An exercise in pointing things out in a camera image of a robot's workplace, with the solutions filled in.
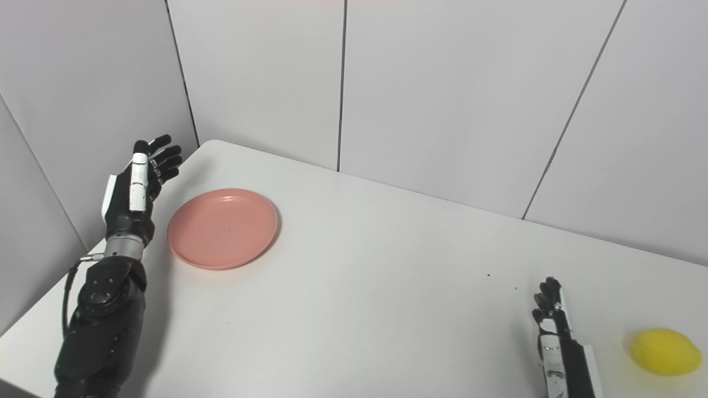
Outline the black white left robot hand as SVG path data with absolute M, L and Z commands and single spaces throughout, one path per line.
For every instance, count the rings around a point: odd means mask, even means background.
M 134 155 L 144 159 L 145 189 L 144 209 L 131 208 L 132 165 Z M 155 224 L 152 221 L 154 201 L 167 181 L 180 173 L 184 163 L 182 147 L 172 143 L 170 134 L 163 134 L 147 142 L 136 141 L 133 154 L 124 170 L 111 175 L 102 204 L 106 224 L 106 239 L 117 235 L 139 237 L 147 247 L 154 238 Z

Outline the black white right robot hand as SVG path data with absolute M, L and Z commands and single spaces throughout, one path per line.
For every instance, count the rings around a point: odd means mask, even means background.
M 539 328 L 546 397 L 602 397 L 594 351 L 579 343 L 570 325 L 559 280 L 547 277 L 534 294 L 533 319 Z

